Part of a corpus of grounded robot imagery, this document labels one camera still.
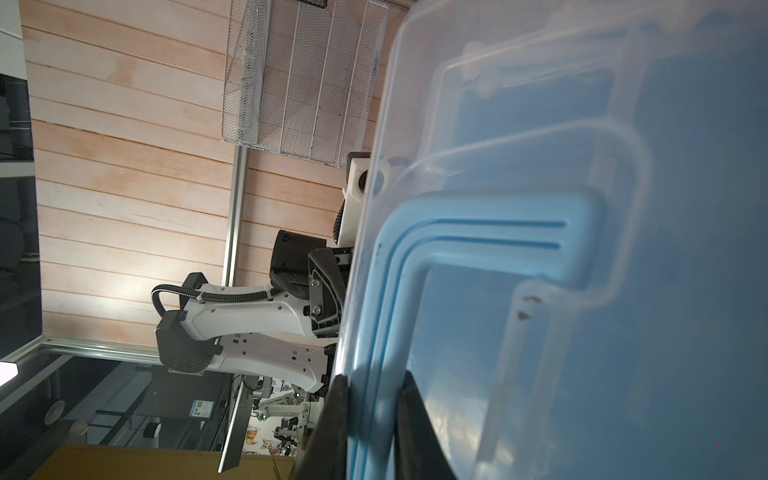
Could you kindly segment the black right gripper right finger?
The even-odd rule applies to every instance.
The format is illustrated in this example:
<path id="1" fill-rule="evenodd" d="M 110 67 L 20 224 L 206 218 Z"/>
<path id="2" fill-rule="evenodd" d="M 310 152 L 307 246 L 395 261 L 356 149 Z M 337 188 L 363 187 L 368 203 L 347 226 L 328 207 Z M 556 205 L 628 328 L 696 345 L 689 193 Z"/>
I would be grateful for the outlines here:
<path id="1" fill-rule="evenodd" d="M 399 390 L 395 421 L 397 480 L 456 480 L 410 371 Z"/>

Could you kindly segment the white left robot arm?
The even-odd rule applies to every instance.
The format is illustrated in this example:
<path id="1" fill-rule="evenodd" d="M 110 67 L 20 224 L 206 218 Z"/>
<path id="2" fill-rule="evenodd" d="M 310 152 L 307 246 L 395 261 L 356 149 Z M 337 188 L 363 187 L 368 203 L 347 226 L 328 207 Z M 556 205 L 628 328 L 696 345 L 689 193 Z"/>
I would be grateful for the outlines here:
<path id="1" fill-rule="evenodd" d="M 282 230 L 264 287 L 227 287 L 200 272 L 151 292 L 161 363 L 173 371 L 270 376 L 322 396 L 331 383 L 354 243 Z"/>

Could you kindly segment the blue clear-lid tool box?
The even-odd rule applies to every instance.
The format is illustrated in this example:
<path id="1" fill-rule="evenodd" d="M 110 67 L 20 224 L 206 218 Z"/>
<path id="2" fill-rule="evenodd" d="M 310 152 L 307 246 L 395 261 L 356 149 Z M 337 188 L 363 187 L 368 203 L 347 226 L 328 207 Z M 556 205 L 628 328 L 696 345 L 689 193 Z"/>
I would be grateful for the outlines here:
<path id="1" fill-rule="evenodd" d="M 346 324 L 347 475 L 411 376 L 459 479 L 767 475 L 767 5 L 420 1 Z"/>

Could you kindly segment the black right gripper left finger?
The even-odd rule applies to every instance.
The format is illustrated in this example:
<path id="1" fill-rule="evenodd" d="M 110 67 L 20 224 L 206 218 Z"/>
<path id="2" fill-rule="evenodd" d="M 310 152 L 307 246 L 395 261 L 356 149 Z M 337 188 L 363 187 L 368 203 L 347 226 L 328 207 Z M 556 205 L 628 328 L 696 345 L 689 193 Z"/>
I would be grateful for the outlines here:
<path id="1" fill-rule="evenodd" d="M 348 380 L 337 375 L 330 384 L 317 427 L 291 473 L 291 479 L 347 478 L 349 416 Z"/>

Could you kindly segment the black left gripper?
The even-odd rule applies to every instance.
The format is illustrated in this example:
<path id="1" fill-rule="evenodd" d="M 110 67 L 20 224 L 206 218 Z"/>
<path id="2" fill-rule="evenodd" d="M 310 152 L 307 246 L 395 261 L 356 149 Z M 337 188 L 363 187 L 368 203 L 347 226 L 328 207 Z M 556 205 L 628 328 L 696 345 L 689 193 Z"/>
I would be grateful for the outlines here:
<path id="1" fill-rule="evenodd" d="M 351 270 L 351 250 L 324 239 L 281 230 L 272 250 L 271 284 L 303 300 L 304 316 L 318 338 L 339 333 Z"/>

